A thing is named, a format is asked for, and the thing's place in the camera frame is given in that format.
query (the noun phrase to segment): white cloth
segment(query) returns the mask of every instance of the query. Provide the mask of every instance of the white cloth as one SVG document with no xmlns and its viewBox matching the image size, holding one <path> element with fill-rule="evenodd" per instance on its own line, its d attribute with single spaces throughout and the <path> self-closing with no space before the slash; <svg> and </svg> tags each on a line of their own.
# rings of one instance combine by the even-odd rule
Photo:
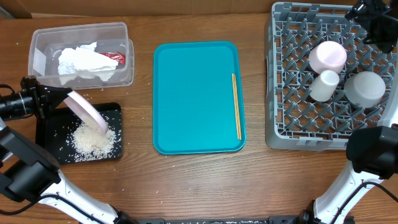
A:
<svg viewBox="0 0 398 224">
<path fill-rule="evenodd" d="M 98 72 L 115 70 L 119 62 L 105 55 L 94 52 L 97 42 L 90 45 L 82 45 L 75 49 L 66 48 L 59 57 L 58 74 L 60 75 L 61 84 L 64 85 L 70 80 L 74 80 L 79 73 Z M 102 81 L 108 81 L 114 72 L 104 74 L 85 74 L 78 75 L 82 78 L 95 78 L 98 76 Z"/>
</svg>

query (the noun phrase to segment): blue mat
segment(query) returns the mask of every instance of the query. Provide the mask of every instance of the blue mat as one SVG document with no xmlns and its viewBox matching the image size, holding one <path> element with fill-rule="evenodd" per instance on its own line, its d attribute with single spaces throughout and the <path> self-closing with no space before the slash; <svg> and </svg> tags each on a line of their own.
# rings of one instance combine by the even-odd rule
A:
<svg viewBox="0 0 398 224">
<path fill-rule="evenodd" d="M 236 75 L 242 140 L 236 133 Z M 163 154 L 234 152 L 246 142 L 238 50 L 227 41 L 160 45 L 154 53 L 153 138 Z"/>
</svg>

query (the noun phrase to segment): wooden tabletop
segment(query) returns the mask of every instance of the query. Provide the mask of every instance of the wooden tabletop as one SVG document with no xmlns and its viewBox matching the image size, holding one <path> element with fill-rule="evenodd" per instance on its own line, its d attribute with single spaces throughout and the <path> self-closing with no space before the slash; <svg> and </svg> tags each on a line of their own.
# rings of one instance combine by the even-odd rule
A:
<svg viewBox="0 0 398 224">
<path fill-rule="evenodd" d="M 134 43 L 136 72 L 128 87 L 82 90 L 91 103 L 122 107 L 122 158 L 62 166 L 79 188 L 134 218 L 261 218 L 298 215 L 325 192 L 341 172 L 344 151 L 275 150 L 265 142 L 264 25 L 268 14 L 214 16 L 87 17 L 0 21 L 0 83 L 20 90 L 27 75 L 36 29 L 125 22 Z M 229 40 L 239 50 L 247 143 L 236 153 L 167 156 L 152 145 L 152 63 L 157 46 L 167 42 Z M 9 126 L 30 139 L 35 118 Z M 383 184 L 398 194 L 398 178 Z M 17 210 L 0 196 L 0 209 Z M 397 223 L 398 205 L 379 189 L 370 191 L 351 212 L 358 223 Z M 56 209 L 35 205 L 0 223 L 77 223 Z"/>
</svg>

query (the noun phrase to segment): gray crate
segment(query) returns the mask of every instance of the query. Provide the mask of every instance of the gray crate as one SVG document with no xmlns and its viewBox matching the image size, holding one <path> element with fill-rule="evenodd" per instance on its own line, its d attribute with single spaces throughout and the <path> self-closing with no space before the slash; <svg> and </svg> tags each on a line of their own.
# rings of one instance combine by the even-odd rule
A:
<svg viewBox="0 0 398 224">
<path fill-rule="evenodd" d="M 396 54 L 364 45 L 366 31 L 344 15 L 351 6 L 277 2 L 265 27 L 267 56 L 266 143 L 274 149 L 322 151 L 345 149 L 353 130 L 377 125 L 386 107 Z M 326 40 L 343 45 L 347 62 L 333 96 L 312 101 L 316 77 L 308 64 L 310 50 Z M 345 97 L 344 83 L 362 71 L 379 74 L 386 94 L 373 108 L 358 108 Z"/>
</svg>

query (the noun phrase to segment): white cup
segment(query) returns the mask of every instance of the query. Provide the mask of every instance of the white cup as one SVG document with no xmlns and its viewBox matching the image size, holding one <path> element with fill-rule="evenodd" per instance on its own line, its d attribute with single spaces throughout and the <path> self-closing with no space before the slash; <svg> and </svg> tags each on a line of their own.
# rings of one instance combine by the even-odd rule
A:
<svg viewBox="0 0 398 224">
<path fill-rule="evenodd" d="M 336 72 L 325 70 L 311 83 L 310 96 L 316 101 L 328 101 L 339 82 L 340 78 Z"/>
<path fill-rule="evenodd" d="M 347 53 L 341 44 L 334 41 L 325 41 L 311 50 L 308 60 L 312 70 L 318 74 L 325 70 L 340 73 L 346 63 Z"/>
<path fill-rule="evenodd" d="M 347 79 L 344 90 L 347 99 L 354 105 L 370 108 L 383 97 L 386 84 L 374 72 L 360 72 Z"/>
</svg>

